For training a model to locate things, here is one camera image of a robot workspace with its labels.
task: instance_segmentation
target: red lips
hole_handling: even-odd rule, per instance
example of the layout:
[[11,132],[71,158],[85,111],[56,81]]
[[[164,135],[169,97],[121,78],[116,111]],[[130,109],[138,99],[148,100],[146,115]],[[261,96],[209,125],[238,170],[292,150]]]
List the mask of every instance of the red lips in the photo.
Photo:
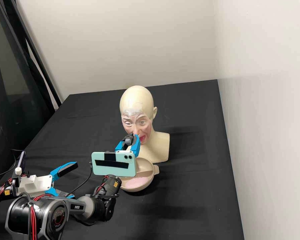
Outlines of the red lips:
[[141,142],[143,142],[145,138],[146,138],[146,136],[145,136],[145,135],[143,135],[143,136],[139,137],[139,139],[140,139],[140,141],[141,141]]

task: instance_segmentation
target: mannequin head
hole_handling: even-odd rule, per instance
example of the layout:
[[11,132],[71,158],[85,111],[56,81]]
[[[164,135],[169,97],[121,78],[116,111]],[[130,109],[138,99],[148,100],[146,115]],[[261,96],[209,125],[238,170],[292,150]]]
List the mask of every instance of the mannequin head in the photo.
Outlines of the mannequin head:
[[153,131],[152,122],[157,114],[153,98],[142,86],[128,88],[120,99],[122,125],[128,134],[137,134],[141,145],[149,140]]

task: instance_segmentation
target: phone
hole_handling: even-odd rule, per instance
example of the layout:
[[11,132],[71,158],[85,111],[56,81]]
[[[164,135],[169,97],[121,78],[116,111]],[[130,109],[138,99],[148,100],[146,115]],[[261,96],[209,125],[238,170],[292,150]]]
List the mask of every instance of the phone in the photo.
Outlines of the phone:
[[95,175],[136,176],[136,157],[132,151],[93,152],[91,159],[92,170]]

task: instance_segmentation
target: black cable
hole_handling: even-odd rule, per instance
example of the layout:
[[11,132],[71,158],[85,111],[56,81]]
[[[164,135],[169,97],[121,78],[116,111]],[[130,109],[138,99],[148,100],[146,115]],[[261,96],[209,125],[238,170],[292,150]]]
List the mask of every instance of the black cable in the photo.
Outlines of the black cable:
[[30,197],[29,193],[27,193],[27,192],[22,192],[22,193],[20,193],[19,196],[21,196],[21,195],[26,195],[27,198],[28,198],[28,202],[31,202],[31,197]]
[[13,148],[10,148],[10,150],[12,150],[12,151],[17,151],[17,152],[23,152],[23,151],[24,151],[24,150],[13,149]]
[[7,172],[10,172],[16,166],[17,159],[14,156],[14,154],[13,154],[13,157],[14,157],[14,164],[13,164],[12,168],[10,168],[9,170],[7,170],[7,171],[5,171],[3,173],[0,173],[0,176],[3,175],[3,174],[6,174]]
[[71,193],[73,193],[75,190],[77,190],[79,187],[81,187],[83,184],[85,184],[89,180],[89,178],[91,176],[91,173],[92,173],[92,162],[89,162],[89,163],[90,163],[90,174],[89,174],[89,177],[86,180],[84,180],[84,182],[81,183],[78,187],[76,187],[70,193],[68,193],[67,195],[65,195],[65,197],[68,197]]
[[29,240],[32,239],[32,234],[31,234],[31,206],[29,206],[29,215],[28,215],[28,236]]

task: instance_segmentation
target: table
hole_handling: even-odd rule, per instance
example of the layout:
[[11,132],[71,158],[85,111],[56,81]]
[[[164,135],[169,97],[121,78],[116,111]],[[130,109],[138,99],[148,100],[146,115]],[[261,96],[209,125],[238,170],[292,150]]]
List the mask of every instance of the table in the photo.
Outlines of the table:
[[[88,227],[70,219],[62,239],[244,239],[217,80],[148,89],[158,107],[154,129],[170,133],[168,161],[146,189],[120,190],[110,221]],[[126,135],[123,92],[70,95],[26,148],[26,169],[43,176],[77,161],[55,188],[71,191],[83,182],[91,153],[113,151]],[[91,193],[101,179],[92,174],[75,195]],[[0,202],[0,239],[11,239],[4,229],[11,202]]]

